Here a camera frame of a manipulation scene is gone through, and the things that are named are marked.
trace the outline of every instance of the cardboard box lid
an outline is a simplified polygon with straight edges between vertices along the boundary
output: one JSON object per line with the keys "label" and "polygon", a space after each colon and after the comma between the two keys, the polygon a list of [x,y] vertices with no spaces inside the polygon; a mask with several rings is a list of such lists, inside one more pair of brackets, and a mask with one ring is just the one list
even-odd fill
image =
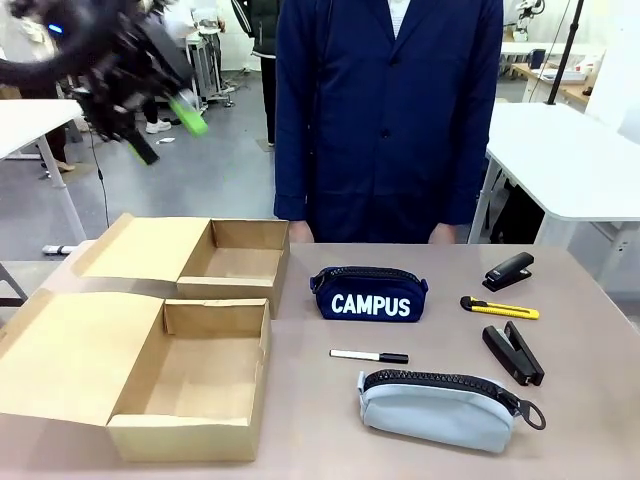
{"label": "cardboard box lid", "polygon": [[176,282],[211,220],[122,215],[78,259],[77,274]]}
{"label": "cardboard box lid", "polygon": [[106,425],[163,303],[38,291],[0,331],[0,413]]}

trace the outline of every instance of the blue jacket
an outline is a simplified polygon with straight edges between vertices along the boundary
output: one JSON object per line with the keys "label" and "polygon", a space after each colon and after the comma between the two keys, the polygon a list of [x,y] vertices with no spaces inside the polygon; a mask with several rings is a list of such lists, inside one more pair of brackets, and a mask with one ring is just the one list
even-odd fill
{"label": "blue jacket", "polygon": [[426,243],[471,221],[489,136],[502,0],[284,0],[276,216],[320,242]]}

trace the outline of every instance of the person's left hand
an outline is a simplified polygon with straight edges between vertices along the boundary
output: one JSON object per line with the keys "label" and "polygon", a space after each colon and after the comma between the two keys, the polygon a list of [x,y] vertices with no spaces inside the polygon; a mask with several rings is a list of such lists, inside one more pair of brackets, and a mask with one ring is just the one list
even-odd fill
{"label": "person's left hand", "polygon": [[453,245],[456,243],[455,225],[439,223],[431,232],[429,243],[433,245]]}

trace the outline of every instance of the navy blue pencil case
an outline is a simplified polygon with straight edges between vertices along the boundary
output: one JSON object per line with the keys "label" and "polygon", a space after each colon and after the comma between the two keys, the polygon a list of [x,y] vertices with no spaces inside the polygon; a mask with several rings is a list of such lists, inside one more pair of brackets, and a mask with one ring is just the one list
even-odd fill
{"label": "navy blue pencil case", "polygon": [[311,291],[329,320],[417,322],[427,281],[395,268],[328,267],[311,277]]}

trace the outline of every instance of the open cardboard box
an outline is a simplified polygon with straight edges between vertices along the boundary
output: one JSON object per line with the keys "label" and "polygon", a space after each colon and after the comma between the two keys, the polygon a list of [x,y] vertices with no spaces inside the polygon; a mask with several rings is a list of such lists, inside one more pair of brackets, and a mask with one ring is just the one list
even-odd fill
{"label": "open cardboard box", "polygon": [[267,300],[37,292],[0,331],[0,413],[105,426],[128,461],[256,457]]}
{"label": "open cardboard box", "polygon": [[176,282],[183,298],[267,298],[280,303],[288,222],[125,214],[78,259],[81,276]]}

